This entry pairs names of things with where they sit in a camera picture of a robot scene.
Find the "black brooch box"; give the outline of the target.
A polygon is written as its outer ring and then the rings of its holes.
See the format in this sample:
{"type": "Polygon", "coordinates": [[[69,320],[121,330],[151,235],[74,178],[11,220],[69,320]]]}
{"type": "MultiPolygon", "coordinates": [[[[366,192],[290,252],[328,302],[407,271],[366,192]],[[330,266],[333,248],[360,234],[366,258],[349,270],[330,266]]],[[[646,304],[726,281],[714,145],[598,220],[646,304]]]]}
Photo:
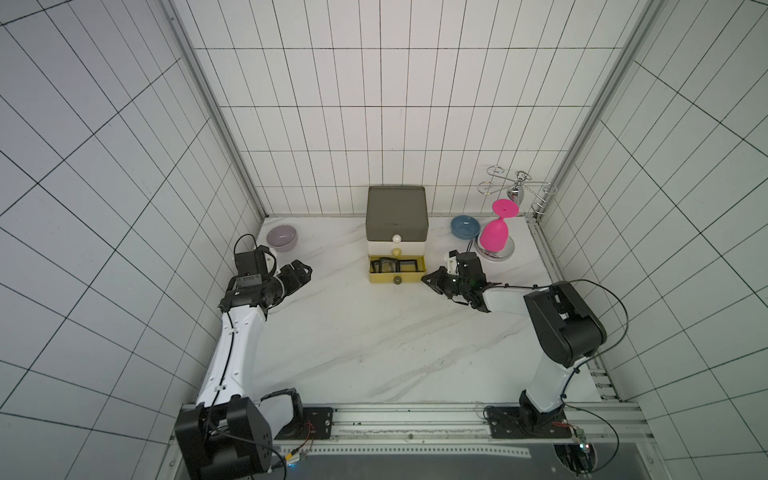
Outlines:
{"type": "Polygon", "coordinates": [[[419,266],[419,260],[413,259],[400,259],[398,261],[399,272],[419,272],[421,267],[419,266]]]}
{"type": "Polygon", "coordinates": [[[392,257],[379,257],[370,262],[371,272],[374,274],[400,273],[400,261],[392,257]]]}

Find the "olive three-drawer cabinet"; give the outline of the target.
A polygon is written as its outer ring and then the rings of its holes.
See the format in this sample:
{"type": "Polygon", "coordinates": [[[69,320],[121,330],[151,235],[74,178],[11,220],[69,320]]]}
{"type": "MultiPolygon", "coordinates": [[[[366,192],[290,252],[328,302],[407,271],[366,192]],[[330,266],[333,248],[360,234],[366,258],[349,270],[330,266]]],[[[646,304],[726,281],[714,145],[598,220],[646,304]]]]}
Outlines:
{"type": "Polygon", "coordinates": [[[369,280],[374,284],[419,282],[426,274],[429,232],[426,190],[415,185],[380,185],[368,189],[365,218],[369,280]],[[419,260],[419,272],[374,274],[370,262],[379,257],[419,260]]]}

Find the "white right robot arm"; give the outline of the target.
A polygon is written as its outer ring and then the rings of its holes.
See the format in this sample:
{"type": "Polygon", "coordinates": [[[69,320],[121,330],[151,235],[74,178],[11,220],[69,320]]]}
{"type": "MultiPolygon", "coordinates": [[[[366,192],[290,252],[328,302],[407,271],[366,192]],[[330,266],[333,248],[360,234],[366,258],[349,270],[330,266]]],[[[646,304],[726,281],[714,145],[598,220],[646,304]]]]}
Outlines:
{"type": "Polygon", "coordinates": [[[606,342],[604,326],[576,290],[576,281],[547,286],[489,282],[481,268],[464,274],[442,266],[422,277],[435,293],[482,313],[530,320],[542,351],[533,380],[519,397],[519,424],[533,430],[555,420],[581,365],[606,342]]]}

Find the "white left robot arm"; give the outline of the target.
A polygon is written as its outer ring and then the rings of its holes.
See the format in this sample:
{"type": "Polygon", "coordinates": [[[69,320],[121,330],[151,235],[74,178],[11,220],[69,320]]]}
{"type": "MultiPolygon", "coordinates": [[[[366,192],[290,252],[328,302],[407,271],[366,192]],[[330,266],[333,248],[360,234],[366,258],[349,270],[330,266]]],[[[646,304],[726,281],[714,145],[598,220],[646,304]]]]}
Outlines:
{"type": "Polygon", "coordinates": [[[218,305],[218,344],[194,405],[180,410],[174,426],[192,479],[244,479],[286,470],[275,438],[311,433],[295,389],[253,400],[246,383],[269,312],[306,285],[312,270],[299,260],[278,265],[266,245],[237,252],[234,260],[237,272],[218,305]]]}

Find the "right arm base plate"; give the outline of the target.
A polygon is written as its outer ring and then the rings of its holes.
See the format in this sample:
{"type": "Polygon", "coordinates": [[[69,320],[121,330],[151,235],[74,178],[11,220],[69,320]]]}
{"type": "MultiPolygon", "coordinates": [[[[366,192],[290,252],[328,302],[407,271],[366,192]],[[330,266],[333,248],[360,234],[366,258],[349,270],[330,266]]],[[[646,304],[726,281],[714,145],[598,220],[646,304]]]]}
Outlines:
{"type": "Polygon", "coordinates": [[[483,409],[493,439],[569,439],[572,428],[562,409],[539,415],[520,407],[488,405],[483,409]]]}

